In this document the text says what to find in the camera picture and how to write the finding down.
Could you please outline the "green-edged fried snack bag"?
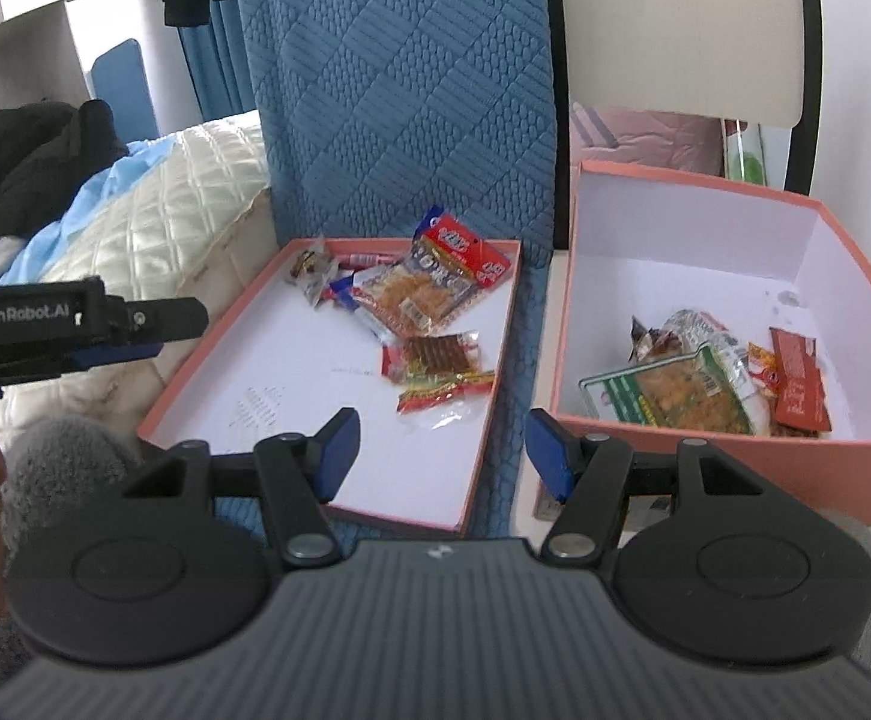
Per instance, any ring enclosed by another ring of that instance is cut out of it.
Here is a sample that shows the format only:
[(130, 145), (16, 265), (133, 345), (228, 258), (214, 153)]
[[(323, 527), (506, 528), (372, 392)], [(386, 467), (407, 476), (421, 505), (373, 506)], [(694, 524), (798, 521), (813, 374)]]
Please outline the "green-edged fried snack bag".
[(696, 433), (754, 436), (756, 423), (709, 344), (579, 382), (593, 419)]

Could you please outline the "red-brown snack bar packet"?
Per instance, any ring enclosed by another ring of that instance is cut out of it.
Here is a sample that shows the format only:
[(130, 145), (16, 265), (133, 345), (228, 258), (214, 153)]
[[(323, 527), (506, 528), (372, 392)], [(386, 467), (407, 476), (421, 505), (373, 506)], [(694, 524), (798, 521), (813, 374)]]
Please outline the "red-brown snack bar packet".
[(777, 361), (774, 418), (785, 427), (808, 433), (833, 429), (816, 354), (816, 340), (782, 328), (771, 328)]

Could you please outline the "red blue dried fish bag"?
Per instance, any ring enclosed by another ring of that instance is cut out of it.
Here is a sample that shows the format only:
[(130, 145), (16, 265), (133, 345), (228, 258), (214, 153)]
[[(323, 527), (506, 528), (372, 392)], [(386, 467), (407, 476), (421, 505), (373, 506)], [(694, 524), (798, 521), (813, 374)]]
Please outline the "red blue dried fish bag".
[(499, 286), (513, 260), (443, 206), (415, 228), (406, 254), (330, 284), (331, 298), (383, 344), (430, 337)]

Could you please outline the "shallow pink box lid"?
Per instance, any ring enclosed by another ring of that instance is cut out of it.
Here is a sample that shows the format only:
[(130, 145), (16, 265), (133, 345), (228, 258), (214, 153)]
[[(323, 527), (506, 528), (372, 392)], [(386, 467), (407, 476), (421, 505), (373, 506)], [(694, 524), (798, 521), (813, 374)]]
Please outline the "shallow pink box lid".
[(474, 512), (495, 392), (401, 415), (382, 346), (348, 312), (308, 304), (287, 271), (307, 241), (274, 255), (200, 339), (137, 433), (154, 447), (204, 440), (241, 454), (264, 437), (314, 434), (337, 410), (360, 416), (360, 450), (331, 502), (382, 528), (461, 535)]

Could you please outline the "black clothing pile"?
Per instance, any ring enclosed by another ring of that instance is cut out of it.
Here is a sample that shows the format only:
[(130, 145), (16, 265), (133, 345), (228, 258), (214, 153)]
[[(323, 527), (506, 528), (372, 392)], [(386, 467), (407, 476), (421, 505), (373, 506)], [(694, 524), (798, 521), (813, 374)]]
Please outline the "black clothing pile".
[(59, 220), (90, 177), (127, 154), (100, 99), (0, 110), (0, 238), (30, 239)]

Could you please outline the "spicy strips clear packet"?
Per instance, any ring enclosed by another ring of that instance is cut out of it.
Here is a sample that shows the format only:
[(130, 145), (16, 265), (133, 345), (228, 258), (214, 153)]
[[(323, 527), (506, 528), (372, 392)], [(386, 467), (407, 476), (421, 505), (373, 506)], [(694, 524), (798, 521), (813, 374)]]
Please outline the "spicy strips clear packet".
[(404, 338), (383, 346), (380, 372), (401, 388), (400, 415), (487, 395), (495, 383), (495, 372), (483, 366), (476, 332)]

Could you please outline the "white label snack packet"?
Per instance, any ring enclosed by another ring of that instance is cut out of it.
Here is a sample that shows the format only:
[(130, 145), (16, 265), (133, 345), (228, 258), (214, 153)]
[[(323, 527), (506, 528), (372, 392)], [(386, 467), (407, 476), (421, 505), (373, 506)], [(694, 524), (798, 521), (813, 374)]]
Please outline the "white label snack packet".
[(748, 351), (730, 328), (707, 312), (694, 309), (676, 310), (663, 322), (662, 328), (681, 341), (684, 351), (709, 346), (748, 416), (751, 434), (767, 436), (771, 432), (766, 398), (748, 372)]

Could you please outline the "small red orange snack packet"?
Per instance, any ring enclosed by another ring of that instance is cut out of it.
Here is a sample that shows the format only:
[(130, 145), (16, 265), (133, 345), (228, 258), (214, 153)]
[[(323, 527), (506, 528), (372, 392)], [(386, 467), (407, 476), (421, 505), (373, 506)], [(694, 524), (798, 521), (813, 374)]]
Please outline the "small red orange snack packet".
[(749, 377), (767, 397), (775, 397), (779, 393), (779, 365), (771, 349), (762, 348), (759, 344), (749, 343), (746, 351), (746, 367)]

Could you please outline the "small dark candy packet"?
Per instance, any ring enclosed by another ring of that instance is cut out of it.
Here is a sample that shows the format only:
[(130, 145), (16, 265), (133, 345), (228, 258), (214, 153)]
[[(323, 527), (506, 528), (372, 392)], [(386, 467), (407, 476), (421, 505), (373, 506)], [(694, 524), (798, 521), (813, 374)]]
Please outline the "small dark candy packet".
[(300, 289), (308, 304), (316, 307), (323, 299), (325, 289), (336, 278), (337, 270), (339, 263), (336, 257), (326, 239), (319, 236), (295, 257), (287, 281)]

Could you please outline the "light blue cloth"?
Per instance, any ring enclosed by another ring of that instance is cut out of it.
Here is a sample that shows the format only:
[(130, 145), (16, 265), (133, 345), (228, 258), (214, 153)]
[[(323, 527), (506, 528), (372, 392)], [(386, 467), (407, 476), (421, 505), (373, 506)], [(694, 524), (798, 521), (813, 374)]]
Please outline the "light blue cloth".
[(36, 283), (111, 200), (122, 197), (167, 160), (175, 142), (175, 135), (167, 135), (129, 143), (126, 156), (90, 177), (61, 218), (47, 224), (28, 241), (0, 277), (0, 286)]

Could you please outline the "red sausage stick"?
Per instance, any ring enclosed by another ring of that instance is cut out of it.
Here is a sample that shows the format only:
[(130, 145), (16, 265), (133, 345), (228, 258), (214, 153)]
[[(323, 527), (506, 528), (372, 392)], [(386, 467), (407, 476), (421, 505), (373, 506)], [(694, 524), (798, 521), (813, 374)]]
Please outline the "red sausage stick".
[(398, 255), (378, 254), (378, 252), (348, 252), (337, 255), (337, 261), (342, 270), (369, 270), (374, 266), (394, 265)]

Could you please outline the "white shelf unit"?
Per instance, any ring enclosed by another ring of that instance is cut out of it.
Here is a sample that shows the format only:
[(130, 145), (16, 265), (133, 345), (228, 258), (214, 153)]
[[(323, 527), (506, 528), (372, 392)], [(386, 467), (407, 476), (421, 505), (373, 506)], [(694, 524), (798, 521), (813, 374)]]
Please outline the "white shelf unit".
[(202, 121), (178, 32), (161, 0), (0, 0), (0, 109), (38, 101), (78, 106), (95, 94), (90, 71), (133, 41), (158, 132)]

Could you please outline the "pink quilted bundle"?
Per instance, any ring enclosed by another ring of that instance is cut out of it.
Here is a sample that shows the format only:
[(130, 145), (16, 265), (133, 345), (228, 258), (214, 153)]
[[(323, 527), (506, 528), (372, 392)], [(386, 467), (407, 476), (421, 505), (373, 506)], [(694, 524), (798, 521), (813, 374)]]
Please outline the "pink quilted bundle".
[(641, 164), (720, 176), (722, 122), (702, 115), (572, 104), (570, 153), (580, 161)]

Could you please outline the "blue quilted chair cover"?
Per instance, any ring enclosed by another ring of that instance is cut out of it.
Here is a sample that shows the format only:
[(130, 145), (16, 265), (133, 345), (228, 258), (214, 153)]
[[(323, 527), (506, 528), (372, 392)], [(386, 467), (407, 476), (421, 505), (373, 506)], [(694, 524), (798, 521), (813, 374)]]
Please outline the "blue quilted chair cover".
[(471, 517), (508, 535), (559, 226), (549, 0), (238, 3), (280, 239), (402, 238), (441, 206), (520, 242)]

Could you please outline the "cream chair backrest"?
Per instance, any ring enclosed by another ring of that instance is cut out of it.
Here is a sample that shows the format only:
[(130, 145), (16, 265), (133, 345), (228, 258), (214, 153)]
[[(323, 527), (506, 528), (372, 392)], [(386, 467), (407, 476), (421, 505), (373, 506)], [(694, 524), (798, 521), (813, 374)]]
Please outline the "cream chair backrest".
[(562, 0), (568, 93), (586, 107), (792, 128), (803, 0)]

